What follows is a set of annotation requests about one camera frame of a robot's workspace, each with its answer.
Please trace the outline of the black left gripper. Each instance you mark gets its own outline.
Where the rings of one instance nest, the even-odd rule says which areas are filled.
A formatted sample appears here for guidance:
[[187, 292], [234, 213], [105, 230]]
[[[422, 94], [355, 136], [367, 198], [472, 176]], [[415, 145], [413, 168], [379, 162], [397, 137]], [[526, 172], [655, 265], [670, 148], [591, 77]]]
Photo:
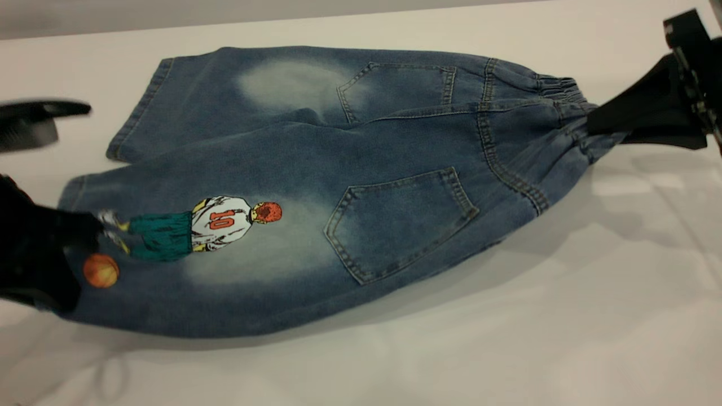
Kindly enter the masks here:
[[[1, 297], [26, 306], [69, 312], [76, 308], [81, 286], [62, 250], [38, 251], [33, 202], [8, 176], [1, 190]], [[34, 239], [52, 248], [75, 247], [98, 251], [105, 231], [90, 213], [34, 208]]]

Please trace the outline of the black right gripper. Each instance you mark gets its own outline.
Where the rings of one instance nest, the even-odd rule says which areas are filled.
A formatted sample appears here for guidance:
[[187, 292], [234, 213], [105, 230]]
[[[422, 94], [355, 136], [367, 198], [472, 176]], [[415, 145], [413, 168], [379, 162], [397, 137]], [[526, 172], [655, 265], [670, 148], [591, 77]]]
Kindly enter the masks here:
[[634, 85], [589, 113], [590, 135], [628, 134], [621, 144], [699, 150], [720, 138], [720, 38], [695, 8], [663, 21], [665, 55]]

